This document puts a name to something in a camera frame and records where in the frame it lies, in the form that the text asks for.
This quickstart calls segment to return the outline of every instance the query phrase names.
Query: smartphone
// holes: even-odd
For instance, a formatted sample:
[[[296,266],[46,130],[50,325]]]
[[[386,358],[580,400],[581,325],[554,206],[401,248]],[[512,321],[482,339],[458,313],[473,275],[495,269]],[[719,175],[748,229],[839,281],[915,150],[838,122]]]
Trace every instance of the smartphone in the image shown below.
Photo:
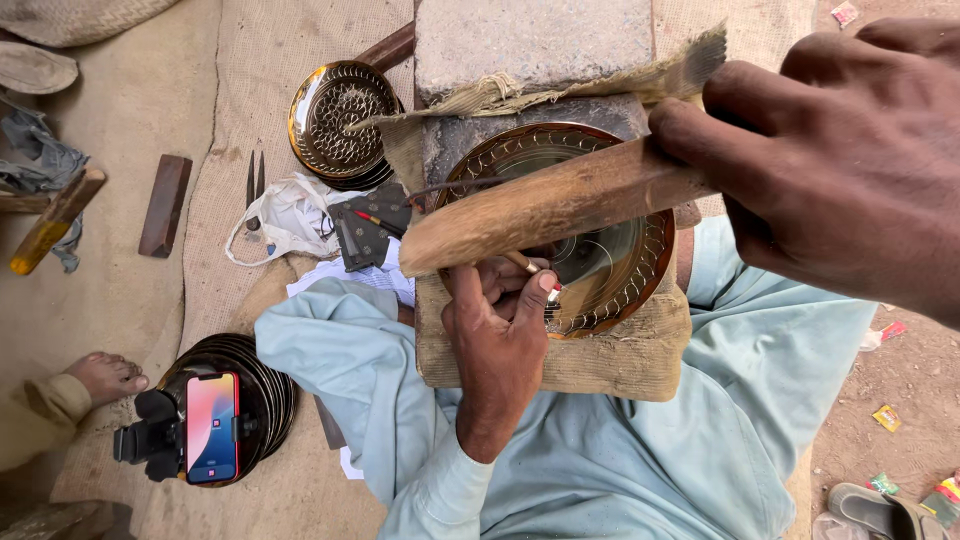
[[[232,372],[191,377],[186,382],[186,481],[229,481],[240,474],[239,443],[230,425],[240,408],[240,385]]]

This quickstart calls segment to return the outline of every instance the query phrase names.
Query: man's left hand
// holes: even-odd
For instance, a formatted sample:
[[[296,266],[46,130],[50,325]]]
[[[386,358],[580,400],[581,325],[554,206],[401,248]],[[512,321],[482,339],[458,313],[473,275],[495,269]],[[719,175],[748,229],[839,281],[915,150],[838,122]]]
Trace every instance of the man's left hand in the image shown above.
[[[487,258],[451,268],[450,281],[453,301],[443,321],[464,389],[457,440],[472,459],[492,463],[540,388],[547,351],[543,309],[557,277],[543,270],[528,278],[505,258]]]

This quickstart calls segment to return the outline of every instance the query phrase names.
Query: fingernail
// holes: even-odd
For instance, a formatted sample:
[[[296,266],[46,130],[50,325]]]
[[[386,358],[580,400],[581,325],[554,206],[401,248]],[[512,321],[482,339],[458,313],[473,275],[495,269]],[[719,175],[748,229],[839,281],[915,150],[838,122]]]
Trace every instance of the fingernail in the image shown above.
[[[542,276],[540,276],[537,284],[541,289],[550,292],[553,290],[553,286],[557,284],[557,276],[554,276],[553,272],[545,272]]]

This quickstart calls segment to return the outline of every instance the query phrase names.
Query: phone holder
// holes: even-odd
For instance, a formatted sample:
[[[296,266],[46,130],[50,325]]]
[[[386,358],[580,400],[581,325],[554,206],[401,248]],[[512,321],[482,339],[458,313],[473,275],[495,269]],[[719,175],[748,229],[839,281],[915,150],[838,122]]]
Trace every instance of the phone holder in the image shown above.
[[[177,403],[160,390],[147,390],[133,399],[136,414],[143,420],[113,432],[113,459],[131,465],[147,462],[147,478],[159,482],[174,479],[183,463],[183,421]],[[230,436],[238,442],[257,428],[249,412],[230,421]]]

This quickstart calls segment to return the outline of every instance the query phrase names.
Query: sack bag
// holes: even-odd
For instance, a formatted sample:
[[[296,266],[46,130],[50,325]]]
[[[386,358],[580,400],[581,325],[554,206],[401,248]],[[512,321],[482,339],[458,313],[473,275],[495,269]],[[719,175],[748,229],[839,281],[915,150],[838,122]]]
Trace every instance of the sack bag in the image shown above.
[[[301,251],[320,258],[332,255],[340,249],[337,235],[331,234],[323,239],[311,222],[316,223],[321,219],[320,212],[326,213],[330,205],[364,194],[360,191],[333,191],[314,177],[291,173],[289,177],[270,184],[264,189],[263,195],[250,204],[230,232],[224,252],[230,260],[241,266],[259,266],[291,251]],[[274,244],[274,252],[257,262],[237,260],[230,250],[233,238],[247,220],[254,217],[260,220],[260,229],[267,236],[267,242]]]

